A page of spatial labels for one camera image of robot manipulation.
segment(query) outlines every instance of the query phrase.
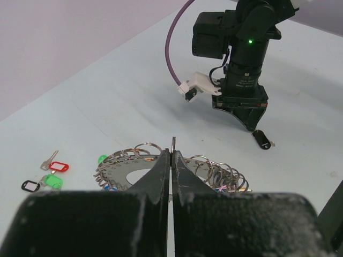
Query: metal key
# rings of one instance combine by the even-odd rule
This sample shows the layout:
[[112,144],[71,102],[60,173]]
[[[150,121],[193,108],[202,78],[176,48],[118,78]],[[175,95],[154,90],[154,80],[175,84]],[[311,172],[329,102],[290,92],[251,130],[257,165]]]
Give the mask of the metal key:
[[57,154],[58,150],[56,150],[50,158],[43,162],[41,165],[41,170],[49,170],[49,165],[53,162],[53,159],[56,157]]
[[41,180],[38,182],[38,184],[40,184],[41,187],[46,187],[46,186],[47,186],[47,184],[45,184],[45,182],[44,182],[44,179],[45,179],[46,177],[47,177],[47,175],[43,176],[43,177],[41,178]]

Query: metal plate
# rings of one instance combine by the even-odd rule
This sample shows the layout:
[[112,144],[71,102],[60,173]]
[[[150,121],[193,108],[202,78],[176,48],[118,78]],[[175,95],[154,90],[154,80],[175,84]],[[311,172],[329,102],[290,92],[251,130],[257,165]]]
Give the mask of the metal plate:
[[[145,158],[154,158],[156,155],[142,155]],[[204,179],[208,178],[208,172],[210,166],[206,162],[202,162],[194,159],[185,158],[188,168],[195,173],[197,170],[197,176]],[[144,161],[142,159],[136,158],[134,155],[130,156],[130,159],[126,157],[118,157],[117,159],[107,158],[102,163],[99,164],[97,174],[97,182],[99,186],[105,188],[108,184],[117,188],[117,190],[126,190],[131,187],[131,184],[127,181],[126,177],[128,174],[137,171],[152,169],[156,164],[155,161]],[[213,174],[220,172],[218,167],[214,167]]]

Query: wire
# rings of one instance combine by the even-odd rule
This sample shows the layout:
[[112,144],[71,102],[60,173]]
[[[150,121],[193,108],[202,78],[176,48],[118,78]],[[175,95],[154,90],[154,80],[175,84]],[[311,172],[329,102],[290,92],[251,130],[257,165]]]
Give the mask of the wire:
[[224,67],[224,65],[227,63],[227,60],[228,60],[228,58],[229,58],[229,55],[230,55],[230,48],[227,49],[226,56],[225,56],[225,58],[224,58],[223,64],[222,64],[221,66],[219,66],[219,67],[213,68],[213,69],[210,71],[210,74],[208,75],[209,78],[210,78],[210,81],[211,81],[212,85],[215,86],[215,87],[218,87],[218,85],[217,85],[216,83],[213,82],[212,74],[213,74],[213,72],[214,72],[215,70]]
[[178,79],[177,75],[175,74],[175,71],[173,70],[172,64],[170,62],[170,56],[169,56],[169,45],[170,45],[170,39],[172,38],[172,34],[174,31],[174,28],[178,22],[178,20],[180,19],[180,17],[182,16],[182,14],[185,12],[185,10],[187,10],[187,8],[194,2],[195,0],[188,0],[185,5],[179,10],[179,12],[177,13],[175,19],[173,20],[173,23],[170,26],[168,35],[167,35],[167,39],[166,39],[166,45],[165,45],[165,57],[166,57],[166,62],[167,62],[167,66],[168,66],[168,70],[171,74],[171,76],[173,77],[173,79],[175,80],[175,82],[177,83],[177,85],[181,85],[181,81]]

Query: red key tag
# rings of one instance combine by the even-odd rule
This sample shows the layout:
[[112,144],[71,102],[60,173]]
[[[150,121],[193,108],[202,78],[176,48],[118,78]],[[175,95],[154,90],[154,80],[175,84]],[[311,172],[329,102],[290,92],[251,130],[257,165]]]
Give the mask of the red key tag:
[[59,172],[65,172],[69,169],[69,165],[62,162],[52,162],[49,165],[49,169],[59,171]]

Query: white table surface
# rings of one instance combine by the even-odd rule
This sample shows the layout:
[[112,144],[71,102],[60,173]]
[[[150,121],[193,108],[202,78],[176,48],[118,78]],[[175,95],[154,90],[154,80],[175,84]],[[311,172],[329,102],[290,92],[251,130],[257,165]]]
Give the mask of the white table surface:
[[[187,10],[170,50],[181,80],[221,64],[191,53],[199,13],[234,8],[198,0]],[[21,184],[47,174],[40,165],[54,150],[70,165],[63,190],[99,190],[100,155],[146,141],[170,148],[172,136],[184,156],[237,168],[254,192],[302,194],[321,211],[343,179],[343,38],[292,21],[278,26],[283,39],[267,52],[260,83],[270,101],[258,125],[276,147],[263,151],[235,118],[212,109],[209,95],[188,103],[176,91],[163,53],[175,14],[0,122],[0,239],[29,195]]]

